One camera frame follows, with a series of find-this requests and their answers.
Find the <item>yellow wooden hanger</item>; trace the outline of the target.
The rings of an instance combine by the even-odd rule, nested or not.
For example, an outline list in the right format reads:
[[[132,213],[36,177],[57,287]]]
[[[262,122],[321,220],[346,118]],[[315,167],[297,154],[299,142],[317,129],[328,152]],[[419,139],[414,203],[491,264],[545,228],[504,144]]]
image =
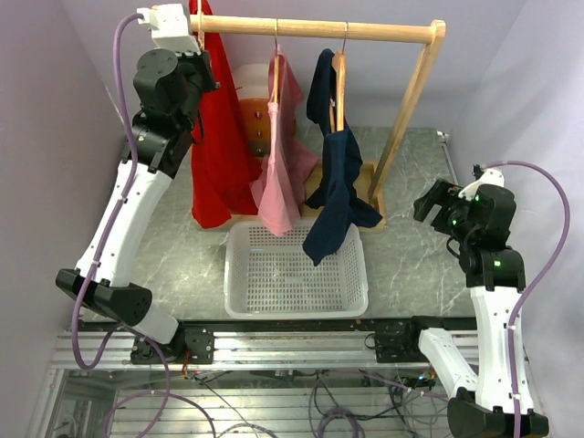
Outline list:
[[[274,69],[273,69],[273,102],[278,103],[279,101],[279,70],[280,70],[280,57],[279,57],[279,44],[277,40],[278,36],[278,19],[275,19],[274,23],[274,39],[275,39],[275,55],[274,55]]]

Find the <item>red t shirt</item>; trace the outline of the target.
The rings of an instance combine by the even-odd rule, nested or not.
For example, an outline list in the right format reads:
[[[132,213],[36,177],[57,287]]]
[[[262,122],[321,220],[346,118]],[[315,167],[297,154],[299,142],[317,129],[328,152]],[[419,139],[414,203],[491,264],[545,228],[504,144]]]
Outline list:
[[[257,214],[250,183],[261,174],[251,152],[223,40],[217,33],[203,34],[210,53],[214,79],[220,88],[200,104],[203,125],[193,130],[191,149],[194,220],[202,228],[215,228],[233,214]]]

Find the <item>pink t shirt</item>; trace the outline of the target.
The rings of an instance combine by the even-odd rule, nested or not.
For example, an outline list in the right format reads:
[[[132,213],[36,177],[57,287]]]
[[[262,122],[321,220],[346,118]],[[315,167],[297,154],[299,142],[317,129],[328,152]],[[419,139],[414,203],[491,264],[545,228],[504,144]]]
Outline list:
[[[274,235],[285,235],[300,219],[300,206],[307,199],[305,183],[318,163],[318,156],[296,136],[292,151],[286,151],[279,102],[268,102],[271,124],[270,153],[261,162],[260,177],[250,190],[263,225]]]

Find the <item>light wooden hanger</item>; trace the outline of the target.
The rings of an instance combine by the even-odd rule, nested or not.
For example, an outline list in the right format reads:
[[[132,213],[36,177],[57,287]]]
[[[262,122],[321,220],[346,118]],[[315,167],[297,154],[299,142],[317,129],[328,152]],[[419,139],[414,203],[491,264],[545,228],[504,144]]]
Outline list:
[[[197,23],[197,40],[201,50],[204,50],[204,31],[203,31],[203,1],[197,0],[197,13],[196,13],[196,23]]]

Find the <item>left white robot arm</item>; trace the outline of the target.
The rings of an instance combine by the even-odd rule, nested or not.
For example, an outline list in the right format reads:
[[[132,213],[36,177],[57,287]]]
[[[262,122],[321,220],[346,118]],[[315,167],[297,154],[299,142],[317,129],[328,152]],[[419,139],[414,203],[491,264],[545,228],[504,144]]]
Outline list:
[[[59,270],[56,285],[84,308],[154,340],[155,353],[175,362],[186,350],[179,322],[154,304],[148,288],[132,283],[133,267],[156,205],[194,142],[203,95],[218,85],[208,51],[155,48],[139,59],[133,87],[141,108],[108,205],[89,247],[75,267]]]

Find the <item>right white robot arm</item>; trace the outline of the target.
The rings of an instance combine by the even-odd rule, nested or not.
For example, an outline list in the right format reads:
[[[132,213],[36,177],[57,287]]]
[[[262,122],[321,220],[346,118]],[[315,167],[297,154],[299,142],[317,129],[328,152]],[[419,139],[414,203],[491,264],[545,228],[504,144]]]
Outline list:
[[[438,206],[432,228],[459,245],[458,262],[474,306],[479,369],[471,368],[445,328],[408,333],[403,353],[432,364],[449,396],[452,436],[547,436],[548,418],[534,407],[519,351],[521,324],[513,312],[526,288],[523,258],[507,243],[515,196],[498,182],[462,188],[439,179],[413,206],[419,222]]]

